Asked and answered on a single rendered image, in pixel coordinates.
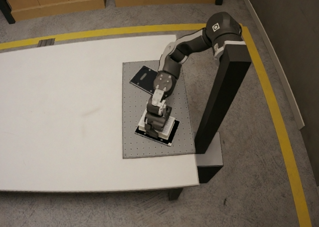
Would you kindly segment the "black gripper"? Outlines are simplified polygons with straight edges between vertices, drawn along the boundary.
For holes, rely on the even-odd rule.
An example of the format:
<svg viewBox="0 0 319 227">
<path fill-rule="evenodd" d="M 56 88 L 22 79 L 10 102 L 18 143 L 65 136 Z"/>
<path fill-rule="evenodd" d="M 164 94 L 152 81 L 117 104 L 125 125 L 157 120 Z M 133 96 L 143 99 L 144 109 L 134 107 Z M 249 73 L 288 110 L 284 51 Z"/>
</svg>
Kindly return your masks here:
<svg viewBox="0 0 319 227">
<path fill-rule="evenodd" d="M 166 104 L 164 104 L 163 108 L 162 108 L 162 115 L 157 115 L 155 113 L 146 112 L 145 115 L 145 127 L 144 129 L 146 130 L 146 134 L 158 138 L 158 132 L 156 132 L 155 130 L 152 129 L 152 126 L 157 128 L 157 129 L 164 129 L 165 123 L 166 121 L 168 121 L 169 116 L 171 114 L 171 110 L 172 107 L 167 106 Z"/>
</svg>

